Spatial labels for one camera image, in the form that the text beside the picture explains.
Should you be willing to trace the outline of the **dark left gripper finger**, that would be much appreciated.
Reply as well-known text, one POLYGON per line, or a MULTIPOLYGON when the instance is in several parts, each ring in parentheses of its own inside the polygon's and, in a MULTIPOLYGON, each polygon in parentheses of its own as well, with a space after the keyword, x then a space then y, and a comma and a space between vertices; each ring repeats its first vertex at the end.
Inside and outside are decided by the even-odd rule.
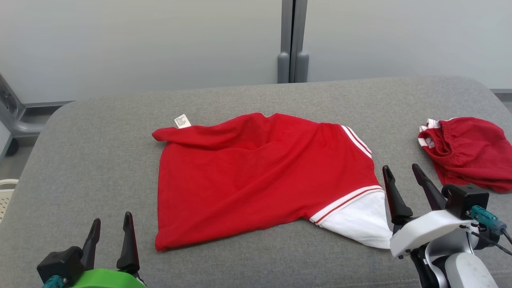
POLYGON ((85 270, 93 270, 96 255, 96 245, 100 239, 101 220, 96 218, 90 228, 88 236, 82 247, 82 265, 85 270))
POLYGON ((116 262, 116 268, 121 272, 137 275, 140 270, 140 262, 131 212, 125 213, 122 228, 124 231, 123 245, 120 257, 116 262))

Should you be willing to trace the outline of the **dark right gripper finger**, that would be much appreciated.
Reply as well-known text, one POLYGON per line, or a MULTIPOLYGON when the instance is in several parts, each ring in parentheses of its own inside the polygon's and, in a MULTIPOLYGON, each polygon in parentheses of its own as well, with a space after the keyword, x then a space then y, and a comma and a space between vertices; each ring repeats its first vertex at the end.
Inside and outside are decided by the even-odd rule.
POLYGON ((425 196, 432 211, 444 210, 446 208, 446 199, 428 178, 424 171, 420 168, 419 164, 412 164, 412 171, 414 173, 417 183, 423 188, 425 196))
POLYGON ((382 173, 392 224, 404 225, 412 219, 413 212, 411 208, 405 204, 401 194, 399 193, 398 188, 396 187, 396 179, 390 167, 387 165, 383 166, 382 173))

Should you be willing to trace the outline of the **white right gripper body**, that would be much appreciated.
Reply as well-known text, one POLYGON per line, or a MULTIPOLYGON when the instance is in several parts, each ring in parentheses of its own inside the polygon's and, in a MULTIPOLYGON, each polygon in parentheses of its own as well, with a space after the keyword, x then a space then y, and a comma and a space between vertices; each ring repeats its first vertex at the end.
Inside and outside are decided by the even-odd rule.
POLYGON ((431 256, 473 252, 478 238, 473 220, 461 220, 446 210, 432 211, 404 225, 390 239, 393 257, 408 256, 427 245, 431 256))

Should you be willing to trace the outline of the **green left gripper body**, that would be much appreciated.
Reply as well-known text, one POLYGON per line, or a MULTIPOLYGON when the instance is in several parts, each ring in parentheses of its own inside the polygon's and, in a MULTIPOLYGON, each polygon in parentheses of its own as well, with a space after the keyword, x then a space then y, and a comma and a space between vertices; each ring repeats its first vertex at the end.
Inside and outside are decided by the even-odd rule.
POLYGON ((137 268, 86 270, 72 288, 146 288, 137 268))

